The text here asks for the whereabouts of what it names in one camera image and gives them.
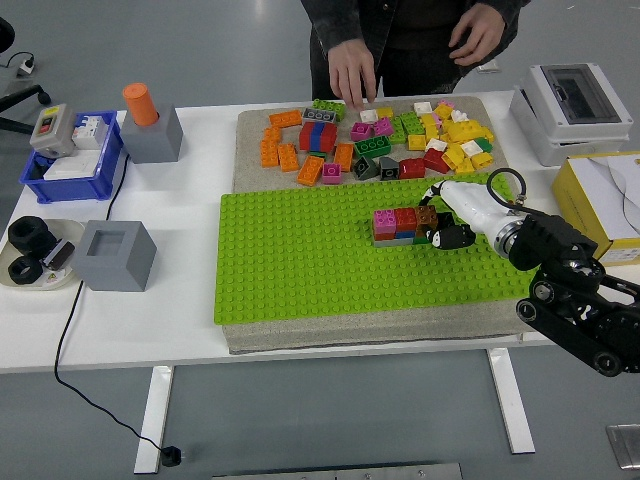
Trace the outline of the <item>person's right hand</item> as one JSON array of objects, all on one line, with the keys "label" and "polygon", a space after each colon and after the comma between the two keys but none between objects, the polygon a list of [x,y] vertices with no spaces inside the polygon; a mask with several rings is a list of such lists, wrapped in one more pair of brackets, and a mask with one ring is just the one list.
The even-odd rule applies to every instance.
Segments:
[{"label": "person's right hand", "polygon": [[374,58],[362,39],[332,47],[327,54],[332,92],[351,109],[362,111],[377,95]]}]

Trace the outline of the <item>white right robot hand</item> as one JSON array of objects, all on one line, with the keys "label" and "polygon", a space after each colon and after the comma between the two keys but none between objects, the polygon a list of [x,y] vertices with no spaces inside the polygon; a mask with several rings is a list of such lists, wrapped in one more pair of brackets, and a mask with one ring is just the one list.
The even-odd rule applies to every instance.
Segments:
[{"label": "white right robot hand", "polygon": [[524,217],[502,205],[502,197],[493,198],[487,186],[481,184],[443,180],[425,192],[419,205],[427,206],[435,197],[440,197],[462,221],[460,225],[438,226],[428,232],[426,237],[435,248],[465,248],[475,242],[477,234],[484,234],[498,255],[509,256]]}]

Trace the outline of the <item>person's left hand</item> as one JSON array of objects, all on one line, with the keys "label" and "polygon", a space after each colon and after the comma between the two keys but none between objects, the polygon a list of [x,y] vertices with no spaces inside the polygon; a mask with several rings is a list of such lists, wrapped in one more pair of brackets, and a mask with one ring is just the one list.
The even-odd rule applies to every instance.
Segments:
[{"label": "person's left hand", "polygon": [[505,21],[495,8],[475,4],[452,30],[449,58],[459,66],[478,64],[499,45],[504,30]]}]

